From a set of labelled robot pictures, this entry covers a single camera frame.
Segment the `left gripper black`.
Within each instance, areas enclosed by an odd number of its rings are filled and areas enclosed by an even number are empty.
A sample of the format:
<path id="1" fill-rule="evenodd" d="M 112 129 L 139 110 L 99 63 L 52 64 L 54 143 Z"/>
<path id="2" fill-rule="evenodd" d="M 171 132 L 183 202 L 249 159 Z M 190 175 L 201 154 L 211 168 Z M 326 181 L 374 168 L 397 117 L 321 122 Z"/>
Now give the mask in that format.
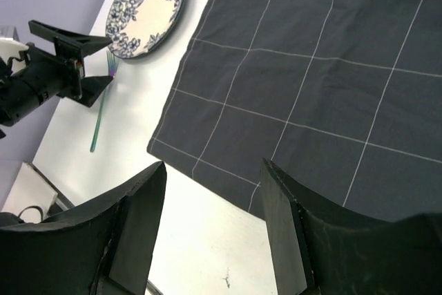
<path id="1" fill-rule="evenodd" d="M 10 72 L 15 60 L 1 62 L 1 124 L 13 126 L 50 98 L 68 98 L 91 107 L 108 85 L 111 76 L 84 78 L 84 58 L 109 46 L 109 37 L 83 35 L 31 20 L 30 32 L 54 44 L 55 54 L 27 44 L 18 58 L 25 67 Z"/>

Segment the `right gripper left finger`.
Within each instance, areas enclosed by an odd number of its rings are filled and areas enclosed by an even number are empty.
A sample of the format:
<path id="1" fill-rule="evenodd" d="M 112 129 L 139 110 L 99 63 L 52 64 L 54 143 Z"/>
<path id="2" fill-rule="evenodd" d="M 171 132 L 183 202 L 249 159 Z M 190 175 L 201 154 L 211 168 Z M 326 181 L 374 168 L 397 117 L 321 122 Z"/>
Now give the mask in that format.
<path id="1" fill-rule="evenodd" d="M 156 162 L 38 223 L 1 214 L 2 294 L 144 294 L 166 191 Z"/>

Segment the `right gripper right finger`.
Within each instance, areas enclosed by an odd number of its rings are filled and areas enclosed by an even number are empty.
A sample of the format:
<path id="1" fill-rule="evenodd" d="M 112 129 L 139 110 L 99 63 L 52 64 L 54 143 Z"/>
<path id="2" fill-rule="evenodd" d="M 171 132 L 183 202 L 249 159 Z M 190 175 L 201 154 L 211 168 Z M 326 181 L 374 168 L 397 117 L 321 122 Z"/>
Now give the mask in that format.
<path id="1" fill-rule="evenodd" d="M 261 165 L 262 204 L 279 294 L 440 294 L 441 215 L 396 222 L 346 209 Z"/>

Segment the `blue floral plate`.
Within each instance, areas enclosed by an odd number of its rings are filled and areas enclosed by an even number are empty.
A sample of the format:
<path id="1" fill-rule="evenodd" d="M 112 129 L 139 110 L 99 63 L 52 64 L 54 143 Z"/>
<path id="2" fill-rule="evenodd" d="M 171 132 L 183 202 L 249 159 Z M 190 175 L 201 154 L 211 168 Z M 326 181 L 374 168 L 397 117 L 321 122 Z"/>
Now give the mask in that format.
<path id="1" fill-rule="evenodd" d="M 120 59 L 153 51 L 177 23 L 184 0 L 113 0 L 105 24 L 108 49 Z"/>

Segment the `dark checked cloth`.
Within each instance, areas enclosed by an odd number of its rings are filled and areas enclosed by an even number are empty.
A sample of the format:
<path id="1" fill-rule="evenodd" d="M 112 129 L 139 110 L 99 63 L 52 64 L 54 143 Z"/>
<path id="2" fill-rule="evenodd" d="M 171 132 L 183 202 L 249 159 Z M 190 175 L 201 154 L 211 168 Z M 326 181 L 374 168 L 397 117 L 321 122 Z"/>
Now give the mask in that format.
<path id="1" fill-rule="evenodd" d="M 441 211 L 441 0 L 208 0 L 147 151 L 262 218 L 260 164 L 347 209 Z"/>

